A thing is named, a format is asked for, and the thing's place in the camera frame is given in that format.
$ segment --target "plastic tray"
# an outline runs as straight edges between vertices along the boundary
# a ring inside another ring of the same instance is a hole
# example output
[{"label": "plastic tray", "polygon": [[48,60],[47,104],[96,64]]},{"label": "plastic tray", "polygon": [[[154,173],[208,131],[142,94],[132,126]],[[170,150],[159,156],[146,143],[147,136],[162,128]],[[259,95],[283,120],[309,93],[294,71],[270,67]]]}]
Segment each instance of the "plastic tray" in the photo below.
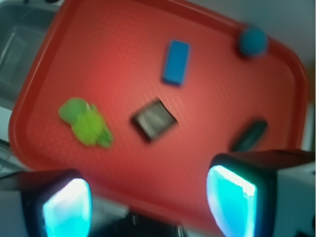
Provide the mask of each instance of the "plastic tray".
[{"label": "plastic tray", "polygon": [[[296,55],[270,39],[267,55],[243,58],[243,27],[182,0],[66,0],[13,110],[13,151],[35,170],[76,168],[135,211],[219,235],[205,194],[212,158],[259,118],[269,130],[256,150],[299,148],[307,102]],[[172,39],[191,46],[182,87],[162,83]],[[71,97],[105,116],[110,150],[83,146],[59,119]],[[178,124],[150,144],[130,116],[156,98]]]}]

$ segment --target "gray surface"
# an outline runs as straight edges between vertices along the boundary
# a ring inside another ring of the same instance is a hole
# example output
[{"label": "gray surface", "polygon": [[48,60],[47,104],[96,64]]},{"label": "gray surface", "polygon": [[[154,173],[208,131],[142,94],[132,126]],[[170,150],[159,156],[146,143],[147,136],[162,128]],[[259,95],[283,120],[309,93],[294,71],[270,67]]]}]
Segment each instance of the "gray surface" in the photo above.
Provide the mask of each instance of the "gray surface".
[{"label": "gray surface", "polygon": [[0,106],[12,109],[55,12],[0,5]]}]

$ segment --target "glowing blue light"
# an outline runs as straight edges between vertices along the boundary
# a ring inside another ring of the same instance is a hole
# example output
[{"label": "glowing blue light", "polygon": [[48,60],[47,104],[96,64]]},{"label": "glowing blue light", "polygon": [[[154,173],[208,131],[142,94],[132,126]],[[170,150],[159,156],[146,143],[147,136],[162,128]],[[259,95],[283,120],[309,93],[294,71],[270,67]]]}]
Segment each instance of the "glowing blue light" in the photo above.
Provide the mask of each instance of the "glowing blue light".
[{"label": "glowing blue light", "polygon": [[44,205],[47,237],[86,237],[91,225],[91,193],[83,179],[73,179]]},{"label": "glowing blue light", "polygon": [[254,236],[257,188],[227,168],[210,168],[206,194],[217,226],[225,236]]}]

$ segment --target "green toy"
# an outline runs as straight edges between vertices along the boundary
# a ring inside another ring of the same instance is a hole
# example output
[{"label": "green toy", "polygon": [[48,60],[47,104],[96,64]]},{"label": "green toy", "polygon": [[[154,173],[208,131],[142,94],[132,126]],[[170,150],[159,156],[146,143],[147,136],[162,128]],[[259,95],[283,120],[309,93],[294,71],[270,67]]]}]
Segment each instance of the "green toy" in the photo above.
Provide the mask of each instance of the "green toy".
[{"label": "green toy", "polygon": [[109,148],[113,135],[103,116],[93,104],[80,98],[69,99],[58,111],[59,117],[71,125],[78,140],[86,146]]}]

